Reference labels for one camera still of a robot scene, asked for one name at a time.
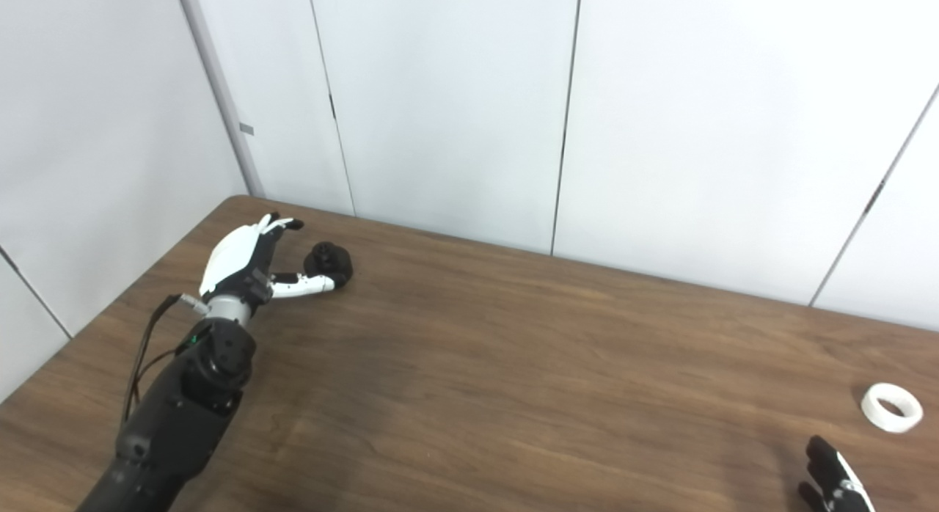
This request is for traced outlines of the white and black right hand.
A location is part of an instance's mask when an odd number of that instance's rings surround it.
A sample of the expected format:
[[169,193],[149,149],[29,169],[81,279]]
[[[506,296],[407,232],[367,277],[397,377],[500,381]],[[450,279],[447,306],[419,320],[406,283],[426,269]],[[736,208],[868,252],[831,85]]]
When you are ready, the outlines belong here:
[[796,486],[811,511],[874,511],[871,497],[846,458],[821,436],[812,436],[805,446],[811,482]]

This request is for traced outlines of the white and black left hand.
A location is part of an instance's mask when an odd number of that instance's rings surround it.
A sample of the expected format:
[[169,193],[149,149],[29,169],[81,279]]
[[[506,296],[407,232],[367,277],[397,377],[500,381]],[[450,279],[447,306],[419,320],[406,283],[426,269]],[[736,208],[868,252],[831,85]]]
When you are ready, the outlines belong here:
[[303,228],[295,218],[264,215],[255,224],[241,225],[215,245],[202,274],[199,294],[204,302],[232,297],[252,309],[272,299],[290,299],[335,291],[354,275],[348,250],[319,242],[303,260],[303,271],[274,272],[277,244],[288,230]]

